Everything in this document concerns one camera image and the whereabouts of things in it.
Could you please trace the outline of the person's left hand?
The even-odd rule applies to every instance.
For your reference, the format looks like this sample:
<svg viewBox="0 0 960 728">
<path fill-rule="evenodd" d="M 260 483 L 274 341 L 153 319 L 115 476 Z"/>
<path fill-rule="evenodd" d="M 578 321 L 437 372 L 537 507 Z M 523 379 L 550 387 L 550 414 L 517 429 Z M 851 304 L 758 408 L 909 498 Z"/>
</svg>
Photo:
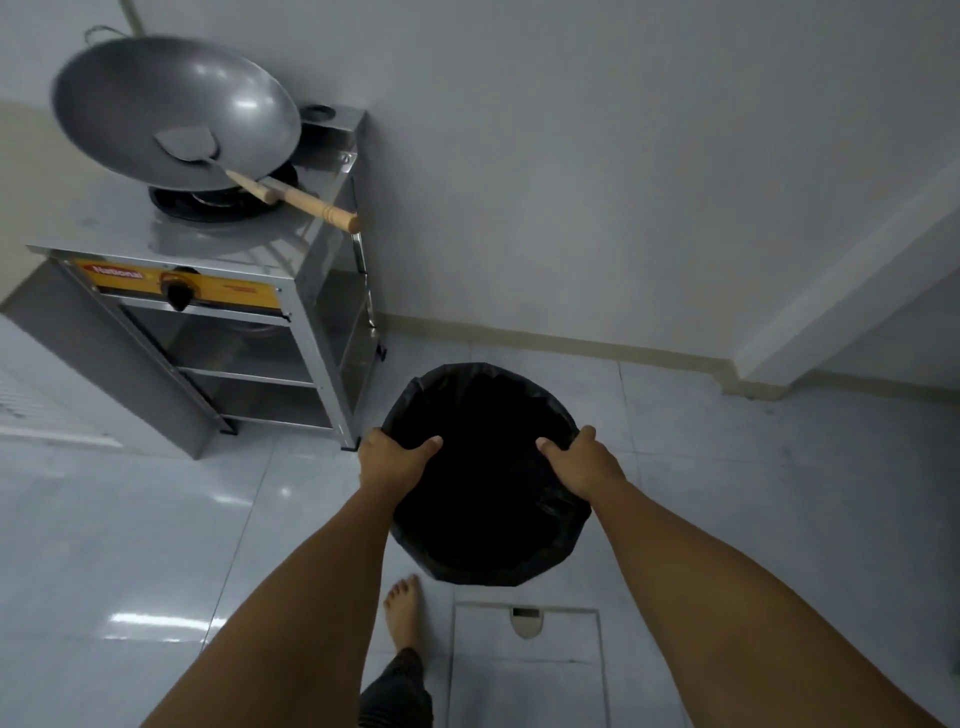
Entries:
<svg viewBox="0 0 960 728">
<path fill-rule="evenodd" d="M 359 449 L 361 488 L 397 506 L 420 482 L 427 467 L 404 467 L 401 446 L 381 428 L 367 432 Z"/>
</svg>

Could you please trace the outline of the person's right hand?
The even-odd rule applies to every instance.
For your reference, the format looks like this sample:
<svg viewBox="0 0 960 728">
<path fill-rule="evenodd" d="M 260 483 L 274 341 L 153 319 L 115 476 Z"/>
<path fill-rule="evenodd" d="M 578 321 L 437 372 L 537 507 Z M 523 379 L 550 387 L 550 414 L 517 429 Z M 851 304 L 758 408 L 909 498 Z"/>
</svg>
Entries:
<svg viewBox="0 0 960 728">
<path fill-rule="evenodd" d="M 583 427 L 569 447 L 574 467 L 553 469 L 560 483 L 578 498 L 593 505 L 604 492 L 627 481 L 618 459 L 596 439 L 592 425 Z"/>
</svg>

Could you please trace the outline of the black lined trash bin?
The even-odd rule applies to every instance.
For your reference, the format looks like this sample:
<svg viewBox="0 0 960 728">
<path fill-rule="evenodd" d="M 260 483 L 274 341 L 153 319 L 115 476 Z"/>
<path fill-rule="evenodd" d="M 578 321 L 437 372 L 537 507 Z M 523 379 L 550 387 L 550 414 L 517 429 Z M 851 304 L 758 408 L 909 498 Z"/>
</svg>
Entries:
<svg viewBox="0 0 960 728">
<path fill-rule="evenodd" d="M 442 439 L 390 528 L 430 577 L 518 587 L 574 551 L 592 507 L 536 441 L 568 447 L 580 430 L 542 385 L 485 362 L 441 365 L 410 380 L 381 429 L 405 448 Z"/>
</svg>

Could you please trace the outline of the person's left forearm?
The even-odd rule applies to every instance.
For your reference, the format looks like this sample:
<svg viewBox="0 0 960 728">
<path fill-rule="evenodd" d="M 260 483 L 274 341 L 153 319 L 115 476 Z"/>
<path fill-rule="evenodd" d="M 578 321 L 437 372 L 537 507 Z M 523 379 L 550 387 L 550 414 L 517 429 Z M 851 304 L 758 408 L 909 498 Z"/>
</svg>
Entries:
<svg viewBox="0 0 960 728">
<path fill-rule="evenodd" d="M 362 483 L 241 604 L 142 728 L 356 728 L 401 497 Z"/>
</svg>

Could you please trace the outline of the person's right forearm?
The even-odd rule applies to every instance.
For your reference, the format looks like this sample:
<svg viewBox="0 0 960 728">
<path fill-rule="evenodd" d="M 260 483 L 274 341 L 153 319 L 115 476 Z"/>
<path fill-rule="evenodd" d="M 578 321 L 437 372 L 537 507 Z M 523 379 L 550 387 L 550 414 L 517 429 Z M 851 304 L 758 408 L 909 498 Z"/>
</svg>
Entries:
<svg viewBox="0 0 960 728">
<path fill-rule="evenodd" d="M 751 558 L 622 478 L 589 501 L 694 728 L 945 728 Z"/>
</svg>

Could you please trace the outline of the person's left foot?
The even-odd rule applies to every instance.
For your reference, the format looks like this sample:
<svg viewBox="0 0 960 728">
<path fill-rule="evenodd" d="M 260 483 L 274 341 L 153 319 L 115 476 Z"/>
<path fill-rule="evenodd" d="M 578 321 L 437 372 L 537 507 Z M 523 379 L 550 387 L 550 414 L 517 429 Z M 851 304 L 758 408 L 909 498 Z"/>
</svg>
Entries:
<svg viewBox="0 0 960 728">
<path fill-rule="evenodd" d="M 383 600 L 390 639 L 397 653 L 414 650 L 422 653 L 422 589 L 420 579 L 411 574 L 396 581 Z"/>
</svg>

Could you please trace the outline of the floor access hatch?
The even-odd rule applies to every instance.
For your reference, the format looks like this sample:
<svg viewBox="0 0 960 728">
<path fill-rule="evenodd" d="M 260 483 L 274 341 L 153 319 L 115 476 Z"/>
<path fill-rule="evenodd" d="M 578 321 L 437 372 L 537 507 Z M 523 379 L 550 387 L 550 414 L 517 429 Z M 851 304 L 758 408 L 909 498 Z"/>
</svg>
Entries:
<svg viewBox="0 0 960 728">
<path fill-rule="evenodd" d="M 596 610 L 462 601 L 446 728 L 610 728 Z"/>
</svg>

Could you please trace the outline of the person's dark trouser leg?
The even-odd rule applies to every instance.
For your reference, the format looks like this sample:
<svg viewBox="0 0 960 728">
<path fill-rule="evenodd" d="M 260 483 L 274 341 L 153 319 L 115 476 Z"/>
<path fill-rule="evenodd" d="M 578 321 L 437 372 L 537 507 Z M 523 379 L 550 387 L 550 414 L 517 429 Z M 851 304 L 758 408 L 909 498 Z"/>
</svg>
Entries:
<svg viewBox="0 0 960 728">
<path fill-rule="evenodd" d="M 399 650 L 361 692 L 358 728 L 433 728 L 433 699 L 426 689 L 425 674 L 417 650 Z"/>
</svg>

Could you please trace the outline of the stainless steel gas stove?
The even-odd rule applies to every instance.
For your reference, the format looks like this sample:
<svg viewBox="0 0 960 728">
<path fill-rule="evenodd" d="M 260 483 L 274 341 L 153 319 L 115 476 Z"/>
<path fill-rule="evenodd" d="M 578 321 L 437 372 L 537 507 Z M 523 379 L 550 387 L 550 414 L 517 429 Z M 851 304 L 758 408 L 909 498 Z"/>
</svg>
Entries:
<svg viewBox="0 0 960 728">
<path fill-rule="evenodd" d="M 357 451 L 358 405 L 384 360 L 363 236 L 294 206 L 231 221 L 183 219 L 187 193 L 97 180 L 73 232 L 29 249 L 59 261 L 138 333 L 234 434 L 240 423 L 323 433 Z M 175 311 L 160 276 L 198 286 Z"/>
</svg>

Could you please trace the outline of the black stove knob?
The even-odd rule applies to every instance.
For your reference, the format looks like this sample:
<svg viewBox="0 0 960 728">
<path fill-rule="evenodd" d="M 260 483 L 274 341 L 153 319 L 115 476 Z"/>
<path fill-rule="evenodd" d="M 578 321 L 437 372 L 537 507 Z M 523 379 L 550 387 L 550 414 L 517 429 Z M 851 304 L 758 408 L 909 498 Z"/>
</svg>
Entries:
<svg viewBox="0 0 960 728">
<path fill-rule="evenodd" d="M 199 293 L 194 281 L 171 272 L 161 274 L 159 289 L 166 303 L 176 312 L 183 312 L 193 306 Z"/>
</svg>

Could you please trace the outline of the grey metal cabinet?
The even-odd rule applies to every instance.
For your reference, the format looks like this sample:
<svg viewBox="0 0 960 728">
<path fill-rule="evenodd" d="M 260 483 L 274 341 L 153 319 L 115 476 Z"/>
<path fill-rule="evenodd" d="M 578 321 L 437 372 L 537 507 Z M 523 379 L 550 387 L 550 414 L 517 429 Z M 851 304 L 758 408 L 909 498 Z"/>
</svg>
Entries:
<svg viewBox="0 0 960 728">
<path fill-rule="evenodd" d="M 53 415 L 13 425 L 29 438 L 199 459 L 221 430 L 118 305 L 53 259 L 0 284 L 0 380 Z"/>
</svg>

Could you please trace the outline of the large steel wok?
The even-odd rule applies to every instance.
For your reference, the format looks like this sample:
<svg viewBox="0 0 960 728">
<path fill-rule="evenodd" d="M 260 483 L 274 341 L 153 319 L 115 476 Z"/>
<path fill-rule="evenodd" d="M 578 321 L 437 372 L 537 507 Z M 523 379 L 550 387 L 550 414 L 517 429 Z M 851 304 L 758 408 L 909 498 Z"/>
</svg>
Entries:
<svg viewBox="0 0 960 728">
<path fill-rule="evenodd" d="M 269 72 L 234 50 L 168 35 L 102 41 L 68 60 L 50 94 L 58 127 L 102 168 L 152 188 L 212 192 L 235 184 L 210 164 L 184 163 L 161 131 L 209 127 L 219 160 L 260 180 L 294 155 L 298 107 Z"/>
</svg>

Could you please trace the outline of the wooden handled metal spatula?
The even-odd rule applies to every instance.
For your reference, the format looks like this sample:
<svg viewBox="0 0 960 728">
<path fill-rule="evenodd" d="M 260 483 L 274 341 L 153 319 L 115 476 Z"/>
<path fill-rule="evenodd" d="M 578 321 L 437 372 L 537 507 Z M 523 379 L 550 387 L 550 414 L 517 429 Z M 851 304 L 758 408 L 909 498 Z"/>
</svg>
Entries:
<svg viewBox="0 0 960 728">
<path fill-rule="evenodd" d="M 209 164 L 219 168 L 223 175 L 264 204 L 284 202 L 351 235 L 358 235 L 362 230 L 362 221 L 356 212 L 321 200 L 272 176 L 256 179 L 223 164 L 219 159 L 219 143 L 209 127 L 169 127 L 153 137 L 169 156 L 185 164 Z"/>
</svg>

